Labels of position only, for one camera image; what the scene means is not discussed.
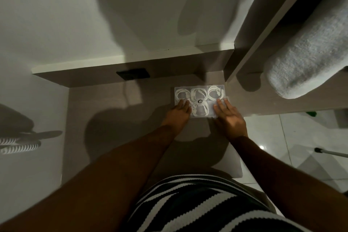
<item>striped fabric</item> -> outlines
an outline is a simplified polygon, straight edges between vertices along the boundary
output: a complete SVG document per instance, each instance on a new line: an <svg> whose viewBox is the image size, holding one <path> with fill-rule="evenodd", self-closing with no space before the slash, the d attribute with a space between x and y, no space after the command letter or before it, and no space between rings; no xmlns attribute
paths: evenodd
<svg viewBox="0 0 348 232"><path fill-rule="evenodd" d="M151 187L141 196L122 230L310 232L270 212L237 184L200 174L172 176Z"/></svg>

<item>tiled floor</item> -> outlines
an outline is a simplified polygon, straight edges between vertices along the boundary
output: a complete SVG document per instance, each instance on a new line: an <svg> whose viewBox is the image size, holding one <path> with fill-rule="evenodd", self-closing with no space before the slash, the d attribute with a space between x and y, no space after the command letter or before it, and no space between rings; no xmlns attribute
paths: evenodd
<svg viewBox="0 0 348 232"><path fill-rule="evenodd" d="M348 114L345 110L251 116L245 118L249 137L281 161L324 181L340 192L348 190L348 158L315 153L320 147L348 153ZM242 164L236 180L261 190Z"/></svg>

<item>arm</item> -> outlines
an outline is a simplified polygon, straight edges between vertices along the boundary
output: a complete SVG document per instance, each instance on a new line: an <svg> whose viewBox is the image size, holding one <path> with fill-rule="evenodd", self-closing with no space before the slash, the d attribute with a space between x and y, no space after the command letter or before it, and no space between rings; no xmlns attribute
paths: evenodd
<svg viewBox="0 0 348 232"><path fill-rule="evenodd" d="M0 231L115 231L190 113L181 100L161 127L101 156Z"/></svg>
<svg viewBox="0 0 348 232"><path fill-rule="evenodd" d="M348 199L323 182L261 150L247 136L246 123L225 100L215 106L217 125L255 180L289 219L315 231L348 231Z"/></svg>

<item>black electrical outlet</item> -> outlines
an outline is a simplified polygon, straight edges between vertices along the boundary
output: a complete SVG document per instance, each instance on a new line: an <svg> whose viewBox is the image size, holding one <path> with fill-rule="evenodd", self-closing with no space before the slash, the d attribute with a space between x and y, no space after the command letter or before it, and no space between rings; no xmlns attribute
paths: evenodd
<svg viewBox="0 0 348 232"><path fill-rule="evenodd" d="M143 79L150 78L149 73L145 70L145 68L132 69L127 71L117 71L116 72L122 79L124 80L135 80L135 79Z"/></svg>

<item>folded towel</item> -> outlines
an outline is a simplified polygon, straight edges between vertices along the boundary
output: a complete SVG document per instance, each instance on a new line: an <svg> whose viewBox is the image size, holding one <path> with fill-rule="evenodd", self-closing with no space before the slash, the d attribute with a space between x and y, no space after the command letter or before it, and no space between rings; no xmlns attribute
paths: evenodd
<svg viewBox="0 0 348 232"><path fill-rule="evenodd" d="M298 98L348 66L348 0L322 0L302 29L264 66L283 98Z"/></svg>

